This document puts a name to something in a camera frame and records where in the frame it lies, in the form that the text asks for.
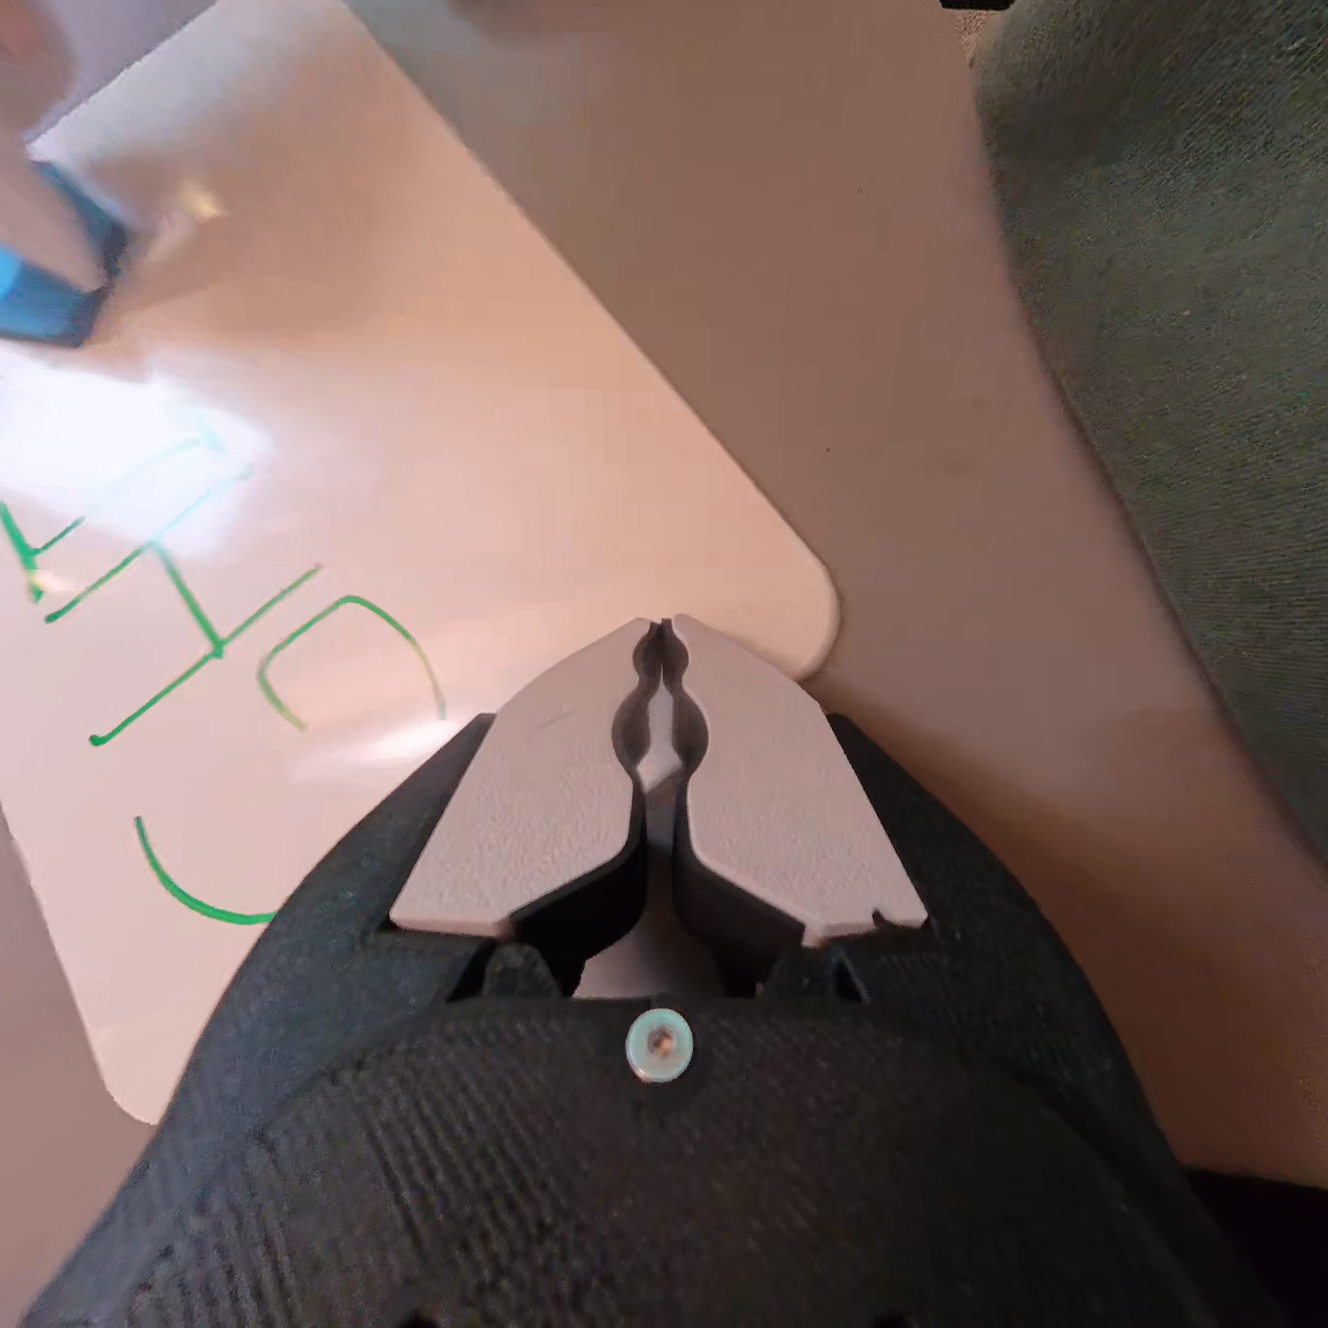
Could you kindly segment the green sweatshirt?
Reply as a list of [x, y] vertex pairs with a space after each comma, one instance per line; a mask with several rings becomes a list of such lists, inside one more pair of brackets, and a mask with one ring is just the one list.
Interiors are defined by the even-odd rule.
[[1042, 362], [1323, 856], [1326, 4], [1011, 3], [975, 73]]

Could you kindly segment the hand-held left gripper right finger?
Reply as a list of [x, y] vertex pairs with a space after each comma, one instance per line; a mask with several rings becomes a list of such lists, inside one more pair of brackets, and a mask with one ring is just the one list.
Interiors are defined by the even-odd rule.
[[821, 706], [695, 617], [664, 637], [687, 930], [715, 950], [793, 950], [922, 927], [921, 895]]

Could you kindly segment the white whiteboard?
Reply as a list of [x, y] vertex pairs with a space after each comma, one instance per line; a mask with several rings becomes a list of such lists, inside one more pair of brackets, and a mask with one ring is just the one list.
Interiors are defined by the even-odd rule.
[[823, 563], [344, 3], [218, 3], [35, 146], [138, 235], [3, 344], [3, 810], [155, 1122], [261, 927], [632, 617], [792, 677]]

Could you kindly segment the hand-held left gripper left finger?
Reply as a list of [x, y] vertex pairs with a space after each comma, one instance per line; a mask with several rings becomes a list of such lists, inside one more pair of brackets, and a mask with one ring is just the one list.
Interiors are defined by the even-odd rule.
[[402, 930], [611, 945], [646, 898], [660, 625], [631, 618], [496, 712], [390, 909]]

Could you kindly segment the blue whiteboard eraser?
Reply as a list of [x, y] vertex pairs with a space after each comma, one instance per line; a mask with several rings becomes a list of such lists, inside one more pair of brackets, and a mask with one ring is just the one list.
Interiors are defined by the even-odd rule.
[[3, 247], [1, 337], [73, 350], [89, 341], [112, 285], [124, 271], [132, 236], [118, 213], [103, 207], [60, 167], [37, 159], [35, 169], [72, 205], [99, 259], [103, 282], [95, 290], [78, 290], [64, 276]]

